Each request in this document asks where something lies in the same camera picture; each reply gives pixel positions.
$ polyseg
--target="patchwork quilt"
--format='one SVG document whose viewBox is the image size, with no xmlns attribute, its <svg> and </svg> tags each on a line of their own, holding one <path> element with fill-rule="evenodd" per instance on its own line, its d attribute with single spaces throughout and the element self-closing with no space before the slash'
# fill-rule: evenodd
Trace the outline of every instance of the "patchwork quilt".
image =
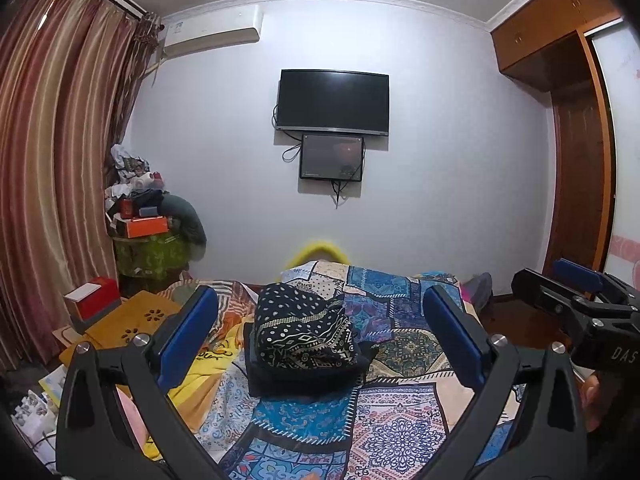
<svg viewBox="0 0 640 480">
<path fill-rule="evenodd" d="M 344 293 L 357 341 L 379 348 L 366 380 L 321 399 L 255 399 L 240 352 L 197 439 L 232 480 L 412 478 L 473 397 L 422 312 L 425 290 L 441 285 L 458 308 L 475 315 L 456 278 L 442 272 L 409 278 L 318 261 L 287 270 L 282 281 L 325 299 Z M 512 392 L 479 463 L 500 451 L 520 397 Z"/>
</svg>

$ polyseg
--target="air conditioner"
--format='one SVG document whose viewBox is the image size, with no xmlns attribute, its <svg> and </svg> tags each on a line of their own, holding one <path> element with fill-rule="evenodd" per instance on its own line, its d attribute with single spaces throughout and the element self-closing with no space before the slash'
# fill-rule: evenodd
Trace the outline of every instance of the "air conditioner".
<svg viewBox="0 0 640 480">
<path fill-rule="evenodd" d="M 164 55 L 177 57 L 220 46 L 255 43 L 260 40 L 263 15 L 260 6 L 250 5 L 181 20 L 167 27 Z"/>
</svg>

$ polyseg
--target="flat screen tv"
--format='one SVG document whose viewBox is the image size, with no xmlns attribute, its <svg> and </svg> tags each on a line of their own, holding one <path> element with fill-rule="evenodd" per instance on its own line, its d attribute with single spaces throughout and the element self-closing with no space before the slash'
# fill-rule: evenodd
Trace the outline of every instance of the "flat screen tv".
<svg viewBox="0 0 640 480">
<path fill-rule="evenodd" d="M 360 182 L 363 157 L 362 137 L 303 134 L 300 178 Z"/>
<path fill-rule="evenodd" d="M 277 130 L 389 134 L 389 76 L 283 70 Z"/>
</svg>

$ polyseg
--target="silver bolt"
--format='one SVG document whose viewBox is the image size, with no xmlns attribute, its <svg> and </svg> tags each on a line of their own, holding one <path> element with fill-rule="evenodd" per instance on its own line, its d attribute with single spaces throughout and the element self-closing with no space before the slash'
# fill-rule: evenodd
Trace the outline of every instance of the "silver bolt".
<svg viewBox="0 0 640 480">
<path fill-rule="evenodd" d="M 136 336 L 134 336 L 131 342 L 135 346 L 144 346 L 148 344 L 150 340 L 151 338 L 149 337 L 149 334 L 137 334 Z"/>
<path fill-rule="evenodd" d="M 89 343 L 88 341 L 82 341 L 76 346 L 76 352 L 78 352 L 79 354 L 84 354 L 89 351 L 89 348 L 91 348 L 91 343 Z"/>
<path fill-rule="evenodd" d="M 492 345 L 498 347 L 505 346 L 509 342 L 506 336 L 503 336 L 502 334 L 493 334 L 489 341 L 491 341 Z"/>
<path fill-rule="evenodd" d="M 566 348 L 564 347 L 564 345 L 559 342 L 559 341 L 553 341 L 551 343 L 551 349 L 556 353 L 556 354 L 564 354 L 564 352 L 566 352 Z"/>
</svg>

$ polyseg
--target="polka dot fabric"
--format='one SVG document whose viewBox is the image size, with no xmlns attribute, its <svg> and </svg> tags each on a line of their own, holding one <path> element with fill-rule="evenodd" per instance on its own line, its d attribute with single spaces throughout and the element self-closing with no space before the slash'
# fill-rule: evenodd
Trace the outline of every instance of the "polka dot fabric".
<svg viewBox="0 0 640 480">
<path fill-rule="evenodd" d="M 286 283 L 267 285 L 255 310 L 257 357 L 275 368 L 339 368 L 356 362 L 344 295 L 324 300 Z"/>
</svg>

